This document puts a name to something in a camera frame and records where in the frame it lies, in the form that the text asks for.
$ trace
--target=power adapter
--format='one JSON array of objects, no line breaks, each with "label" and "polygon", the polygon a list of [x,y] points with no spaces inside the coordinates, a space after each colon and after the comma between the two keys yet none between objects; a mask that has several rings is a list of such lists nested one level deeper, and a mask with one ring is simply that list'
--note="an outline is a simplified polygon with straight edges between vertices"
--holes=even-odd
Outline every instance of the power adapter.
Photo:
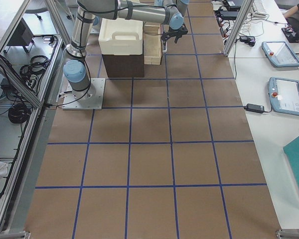
[{"label": "power adapter", "polygon": [[244,109],[246,111],[255,112],[255,113],[259,113],[259,114],[262,114],[265,112],[265,107],[259,106],[259,105],[253,105],[253,104],[246,104],[246,106],[244,106]]},{"label": "power adapter", "polygon": [[256,44],[256,39],[254,36],[239,36],[239,40],[251,47],[255,46]]},{"label": "power adapter", "polygon": [[7,91],[9,89],[11,89],[11,85],[9,83],[9,81],[6,78],[3,78],[1,83],[0,83],[0,88],[4,91]]}]

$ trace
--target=electronic device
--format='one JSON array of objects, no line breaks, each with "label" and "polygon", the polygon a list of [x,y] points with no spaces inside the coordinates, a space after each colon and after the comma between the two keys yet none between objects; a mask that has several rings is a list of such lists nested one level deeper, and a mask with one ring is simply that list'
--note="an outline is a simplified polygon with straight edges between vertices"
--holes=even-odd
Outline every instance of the electronic device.
[{"label": "electronic device", "polygon": [[223,20],[236,20],[238,11],[215,11],[216,17],[220,17]]},{"label": "electronic device", "polygon": [[264,8],[262,0],[254,0],[252,6],[253,15],[257,17],[266,17],[267,12]]},{"label": "electronic device", "polygon": [[244,106],[244,109],[246,111],[255,112],[259,114],[263,114],[265,112],[264,106],[254,105],[254,104],[246,104],[246,106]]},{"label": "electronic device", "polygon": [[7,46],[28,46],[33,38],[33,33],[23,18],[19,22]]},{"label": "electronic device", "polygon": [[292,26],[287,26],[287,27],[283,27],[281,28],[281,30],[283,31],[285,37],[287,38],[289,43],[297,43],[299,42],[299,30],[295,31]]},{"label": "electronic device", "polygon": [[274,111],[299,116],[299,81],[271,77],[268,89]]},{"label": "electronic device", "polygon": [[228,11],[239,11],[244,0],[224,0],[224,5]]},{"label": "electronic device", "polygon": [[262,49],[274,67],[299,66],[299,58],[284,41],[264,41]]},{"label": "electronic device", "polygon": [[239,36],[239,40],[251,47],[255,46],[256,44],[256,38],[254,36]]}]

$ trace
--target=grid square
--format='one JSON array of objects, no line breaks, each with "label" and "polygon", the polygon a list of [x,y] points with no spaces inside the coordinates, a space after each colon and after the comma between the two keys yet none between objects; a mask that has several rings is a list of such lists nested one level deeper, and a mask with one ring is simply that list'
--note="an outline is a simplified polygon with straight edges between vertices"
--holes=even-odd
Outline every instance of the grid square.
[{"label": "grid square", "polygon": [[177,238],[172,188],[131,188],[129,196],[129,239]]},{"label": "grid square", "polygon": [[254,143],[216,143],[222,183],[265,183]]},{"label": "grid square", "polygon": [[90,145],[84,185],[126,185],[129,146]]},{"label": "grid square", "polygon": [[126,189],[83,189],[75,238],[124,238]]},{"label": "grid square", "polygon": [[162,57],[160,65],[144,65],[144,78],[166,79],[165,56]]},{"label": "grid square", "polygon": [[171,109],[173,141],[209,141],[206,109]]},{"label": "grid square", "polygon": [[202,78],[233,78],[229,60],[223,55],[198,56]]},{"label": "grid square", "polygon": [[167,56],[168,78],[199,78],[196,56]]},{"label": "grid square", "polygon": [[100,78],[108,78],[108,73],[106,72],[103,59],[101,59],[101,61]]},{"label": "grid square", "polygon": [[93,111],[57,109],[49,142],[87,142]]},{"label": "grid square", "polygon": [[167,109],[133,109],[132,142],[170,142]]},{"label": "grid square", "polygon": [[96,111],[91,142],[129,142],[130,109]]},{"label": "grid square", "polygon": [[188,5],[189,16],[214,16],[213,5],[210,2],[191,2]]},{"label": "grid square", "polygon": [[204,80],[204,92],[208,106],[242,106],[236,81]]},{"label": "grid square", "polygon": [[101,55],[87,55],[85,57],[86,63],[90,70],[91,78],[98,77],[101,58]]},{"label": "grid square", "polygon": [[175,143],[173,152],[177,185],[219,183],[211,143]]},{"label": "grid square", "polygon": [[48,145],[37,186],[80,186],[87,145]]},{"label": "grid square", "polygon": [[[79,189],[36,189],[24,230],[31,237],[72,238]],[[57,225],[47,230],[48,225]]]},{"label": "grid square", "polygon": [[172,185],[170,144],[131,146],[130,185]]},{"label": "grid square", "polygon": [[134,80],[133,107],[167,107],[166,80]]},{"label": "grid square", "polygon": [[106,80],[103,107],[130,107],[131,80]]},{"label": "grid square", "polygon": [[219,34],[219,27],[214,17],[190,17],[192,32],[194,34]]},{"label": "grid square", "polygon": [[219,187],[177,188],[180,238],[228,239]]},{"label": "grid square", "polygon": [[224,195],[233,238],[275,238],[281,227],[267,186],[224,187]]},{"label": "grid square", "polygon": [[183,36],[178,44],[174,44],[170,41],[170,44],[168,44],[168,54],[195,54],[192,36]]},{"label": "grid square", "polygon": [[221,36],[194,35],[197,54],[219,54],[224,49]]},{"label": "grid square", "polygon": [[243,108],[208,109],[214,140],[252,140]]},{"label": "grid square", "polygon": [[205,106],[200,80],[169,80],[168,92],[171,107]]}]

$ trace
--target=robotic arm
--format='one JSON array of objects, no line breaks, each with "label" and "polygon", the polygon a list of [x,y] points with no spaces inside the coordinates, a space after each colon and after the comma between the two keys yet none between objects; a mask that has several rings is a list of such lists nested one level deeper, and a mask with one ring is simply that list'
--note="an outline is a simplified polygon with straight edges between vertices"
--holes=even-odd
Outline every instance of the robotic arm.
[{"label": "robotic arm", "polygon": [[130,0],[77,0],[77,3],[77,18],[71,43],[64,51],[63,67],[64,75],[76,93],[76,99],[93,95],[90,93],[92,89],[85,71],[84,58],[88,37],[96,17],[112,20],[124,18],[169,25],[168,32],[161,36],[164,45],[172,37],[175,37],[177,43],[179,38],[188,33],[183,17],[189,0],[155,0],[154,5]]}]

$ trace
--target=white cooler box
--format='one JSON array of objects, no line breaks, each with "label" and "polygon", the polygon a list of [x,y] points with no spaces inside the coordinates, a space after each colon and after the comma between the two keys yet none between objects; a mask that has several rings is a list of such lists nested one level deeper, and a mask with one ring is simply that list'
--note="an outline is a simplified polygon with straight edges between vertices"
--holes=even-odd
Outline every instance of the white cooler box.
[{"label": "white cooler box", "polygon": [[141,55],[143,53],[143,22],[103,19],[99,43],[103,55]]},{"label": "white cooler box", "polygon": [[99,44],[109,78],[144,77],[142,21],[103,19]]}]

